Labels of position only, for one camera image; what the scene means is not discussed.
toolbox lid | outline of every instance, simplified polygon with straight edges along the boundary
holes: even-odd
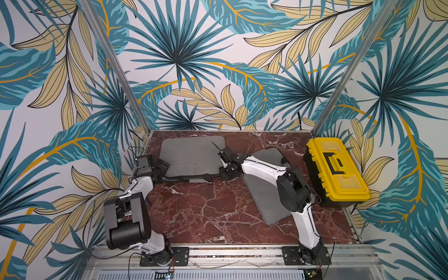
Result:
[[[370,199],[369,188],[339,138],[314,138],[307,146],[327,197],[332,201]]]

cable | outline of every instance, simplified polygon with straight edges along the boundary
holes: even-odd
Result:
[[[93,218],[93,213],[95,213],[95,211],[98,209],[98,207],[101,207],[101,206],[102,206],[102,205],[100,204],[100,205],[98,205],[97,207],[94,208],[94,210],[92,211],[92,214],[90,215],[89,221],[92,220],[92,218]],[[111,258],[114,258],[114,257],[118,257],[119,255],[122,255],[122,254],[124,254],[124,253],[126,253],[126,252],[128,252],[128,251],[131,251],[132,249],[134,249],[134,248],[129,248],[129,249],[127,249],[126,251],[123,251],[123,252],[121,252],[121,253],[119,253],[119,254],[116,254],[116,255],[114,255],[114,256],[112,256],[112,257],[107,257],[107,258],[97,257],[97,256],[95,256],[94,254],[92,254],[92,253],[90,252],[90,250],[87,248],[87,246],[86,246],[86,241],[85,241],[85,239],[84,239],[84,235],[85,235],[85,233],[86,233],[86,227],[84,227],[84,228],[82,229],[82,244],[84,245],[84,248],[86,249],[87,253],[89,253],[90,256],[92,256],[92,257],[94,257],[94,258],[97,258],[97,259],[111,259]]]
[[[129,270],[130,270],[130,266],[131,266],[131,257],[132,257],[132,255],[133,254],[137,254],[137,255],[142,255],[142,254],[140,254],[140,253],[132,253],[130,256],[129,256],[129,261],[128,261],[128,280],[131,280],[131,274],[130,274],[130,272],[129,272]]]
[[[330,262],[332,261],[332,257],[333,257],[333,252],[335,251],[335,244],[336,244],[336,242],[335,242],[335,240],[333,239],[333,249],[332,249],[332,254],[330,255]],[[330,263],[328,263],[328,265],[327,265],[327,270],[325,271],[325,274],[323,275],[323,277],[322,277],[322,280],[325,278],[325,276],[327,275],[327,272],[328,272],[328,269],[330,268]]]
[[[131,148],[139,148],[142,150],[145,150],[145,148],[143,147],[137,147],[137,146],[129,146],[128,149],[132,152],[132,154],[134,155],[135,160],[137,160],[137,155],[134,153],[134,151]]]

black mounting plate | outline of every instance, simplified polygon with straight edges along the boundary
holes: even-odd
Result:
[[[300,247],[299,246],[285,246],[281,248],[282,256],[285,265],[306,265],[304,261],[300,259]],[[328,250],[321,251],[322,254],[317,256],[317,261],[311,265],[329,265],[332,263]]]
[[[188,247],[171,247],[173,255],[176,256],[176,262],[174,266],[176,267],[186,267],[188,265],[188,256],[190,249]],[[149,258],[141,257],[140,258],[140,266],[141,267],[156,267],[159,266],[155,262],[150,262]]]

yellow toolbox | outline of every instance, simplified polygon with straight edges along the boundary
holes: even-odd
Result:
[[[347,207],[370,199],[369,188],[339,138],[314,138],[304,159],[324,207]]]

gray foam pad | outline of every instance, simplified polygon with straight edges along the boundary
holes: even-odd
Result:
[[[252,155],[270,164],[282,165],[281,159],[283,155],[277,148],[260,150]],[[254,175],[248,174],[244,175],[243,181],[249,189],[258,211],[266,224],[271,225],[291,215],[291,212],[281,204],[276,186]]]
[[[165,177],[219,174],[223,164],[212,142],[220,149],[225,147],[222,136],[165,139],[160,150],[160,158],[170,164]]]

